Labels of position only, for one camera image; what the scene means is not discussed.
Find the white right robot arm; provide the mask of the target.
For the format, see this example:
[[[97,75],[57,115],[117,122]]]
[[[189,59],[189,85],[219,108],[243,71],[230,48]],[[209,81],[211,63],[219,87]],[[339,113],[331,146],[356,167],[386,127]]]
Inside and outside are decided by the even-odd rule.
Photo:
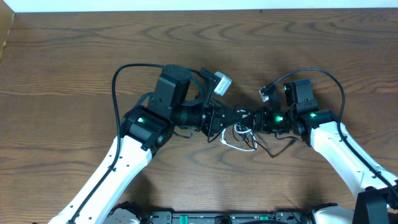
[[[350,135],[341,116],[319,110],[310,80],[284,84],[288,110],[282,110],[275,83],[259,90],[268,105],[254,116],[255,131],[292,132],[321,154],[354,196],[354,210],[324,204],[300,223],[397,223],[397,176],[378,164]]]

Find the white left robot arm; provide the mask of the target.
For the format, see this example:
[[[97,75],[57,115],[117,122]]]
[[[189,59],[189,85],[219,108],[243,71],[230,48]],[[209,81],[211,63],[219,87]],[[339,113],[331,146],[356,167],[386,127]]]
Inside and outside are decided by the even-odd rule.
[[[117,135],[99,167],[51,223],[103,223],[176,127],[211,138],[242,120],[242,114],[212,98],[224,95],[232,83],[224,73],[173,64],[155,67],[161,70],[155,90],[143,94],[124,116],[112,96]]]

